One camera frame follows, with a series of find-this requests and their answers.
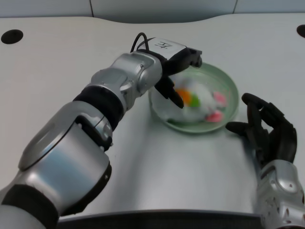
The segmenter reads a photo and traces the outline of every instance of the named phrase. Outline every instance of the white table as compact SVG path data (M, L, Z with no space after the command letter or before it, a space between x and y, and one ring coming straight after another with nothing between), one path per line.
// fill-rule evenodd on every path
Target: white table
M305 187L305 14L245 14L178 24L123 24L95 18L0 19L0 188L17 173L23 149L98 70L128 52L135 36L162 37L203 51L204 62L235 81L240 95L273 102L297 128L295 165ZM236 120L246 121L241 103ZM153 121L147 95L114 132L112 177L82 213L205 209L252 213L256 177L249 148L226 130L189 136Z

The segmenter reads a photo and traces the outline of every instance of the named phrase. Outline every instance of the bowl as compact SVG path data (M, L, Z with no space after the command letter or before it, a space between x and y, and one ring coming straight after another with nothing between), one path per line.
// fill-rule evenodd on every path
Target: bowl
M156 117L166 126L174 130L190 134L203 134L214 131L225 126L234 118L238 110L239 95L234 81L229 77L228 74L226 74L221 69L207 63L203 63L200 68L189 67L180 74L185 77L192 77L196 81L205 84L211 91L221 92L223 95L225 95L227 99L227 107L223 110L224 119L217 123L179 123L173 121L166 122L162 120L153 109L151 97L152 90L155 90L154 88L148 92L149 104L153 117Z

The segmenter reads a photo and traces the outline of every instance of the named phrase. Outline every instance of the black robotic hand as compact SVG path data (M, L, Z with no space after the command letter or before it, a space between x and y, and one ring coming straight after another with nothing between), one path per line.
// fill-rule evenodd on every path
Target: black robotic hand
M249 93L243 94L242 101L247 105L248 123L229 122L226 128L251 142L261 167L275 159L293 163L297 146L296 130L284 118L284 114L272 103ZM262 120L273 131L268 133L263 129Z
M131 52L134 51L139 37L143 36L144 41L137 48L139 52L145 52L157 57L162 65L162 77L155 85L157 91L166 99L170 99L179 108L183 108L183 100L174 90L174 83L169 78L170 75L177 74L187 69L189 66L201 67L202 51L191 49L162 38L149 38L141 32L136 37Z

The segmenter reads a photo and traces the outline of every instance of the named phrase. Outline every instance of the black hole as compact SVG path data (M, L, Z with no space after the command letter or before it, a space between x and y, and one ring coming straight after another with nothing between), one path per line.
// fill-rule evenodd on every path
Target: black hole
M23 32L20 30L10 30L1 36L1 41L5 44L14 44L23 38Z
M297 33L305 38L305 25L300 25L296 28Z

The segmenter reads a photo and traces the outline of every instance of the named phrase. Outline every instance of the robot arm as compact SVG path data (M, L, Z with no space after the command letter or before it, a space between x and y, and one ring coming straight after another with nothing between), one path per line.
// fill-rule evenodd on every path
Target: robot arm
M255 147L261 167L257 186L258 209L266 229L305 228L304 191L292 164L296 130L272 103L244 94L248 123L230 122L226 128L246 137ZM273 128L268 133L262 120Z
M82 212L110 179L105 151L112 145L112 132L151 87L183 107L168 76L190 65L199 67L202 52L164 39L144 39L145 49L140 44L97 72L30 141L18 174L6 187L0 228L54 228L59 216Z

